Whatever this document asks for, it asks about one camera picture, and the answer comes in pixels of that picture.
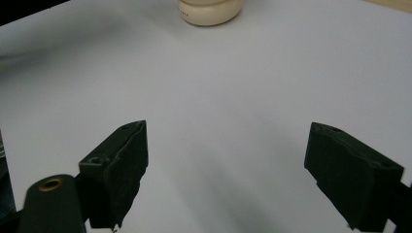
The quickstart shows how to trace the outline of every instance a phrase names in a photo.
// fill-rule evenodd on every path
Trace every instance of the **white surface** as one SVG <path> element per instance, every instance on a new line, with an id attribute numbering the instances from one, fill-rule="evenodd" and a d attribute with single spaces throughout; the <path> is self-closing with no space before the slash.
<path id="1" fill-rule="evenodd" d="M 412 180 L 412 15 L 359 0 L 249 0 L 222 26 L 173 0 L 74 0 L 0 27 L 0 128 L 17 206 L 117 127 L 150 166 L 121 232 L 351 232 L 303 168 L 339 127 Z"/>

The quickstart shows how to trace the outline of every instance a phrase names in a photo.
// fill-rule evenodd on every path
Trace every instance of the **round container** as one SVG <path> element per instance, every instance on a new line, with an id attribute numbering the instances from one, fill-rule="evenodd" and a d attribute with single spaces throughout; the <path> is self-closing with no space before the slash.
<path id="1" fill-rule="evenodd" d="M 180 0 L 179 10 L 188 23 L 212 26 L 234 18 L 242 3 L 242 0 Z"/>

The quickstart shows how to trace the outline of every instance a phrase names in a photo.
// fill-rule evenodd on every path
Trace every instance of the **white table surface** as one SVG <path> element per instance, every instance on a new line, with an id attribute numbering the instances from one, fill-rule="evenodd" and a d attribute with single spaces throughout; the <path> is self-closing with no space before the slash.
<path id="1" fill-rule="evenodd" d="M 351 232 L 303 168 L 310 123 L 379 150 L 410 183 L 411 41 L 412 15 L 360 0 L 245 0 L 209 28 L 174 0 L 74 0 L 2 26 L 17 207 L 145 119 L 150 165 L 121 232 Z"/>

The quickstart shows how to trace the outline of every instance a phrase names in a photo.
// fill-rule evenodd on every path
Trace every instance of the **screw hole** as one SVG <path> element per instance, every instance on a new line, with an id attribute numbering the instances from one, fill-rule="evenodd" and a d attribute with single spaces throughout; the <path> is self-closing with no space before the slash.
<path id="1" fill-rule="evenodd" d="M 94 164 L 101 164 L 101 163 L 102 163 L 102 159 L 99 158 L 99 157 L 93 157 L 93 158 L 90 159 L 90 162 L 91 162 L 91 163 L 94 163 Z"/>
<path id="2" fill-rule="evenodd" d="M 333 132 L 336 132 L 336 133 L 342 132 L 342 130 L 340 130 L 340 129 L 338 129 L 338 128 L 332 128 L 332 131 L 333 131 Z"/>
<path id="3" fill-rule="evenodd" d="M 60 188 L 63 185 L 62 179 L 51 179 L 39 186 L 39 190 L 42 192 L 53 191 Z"/>

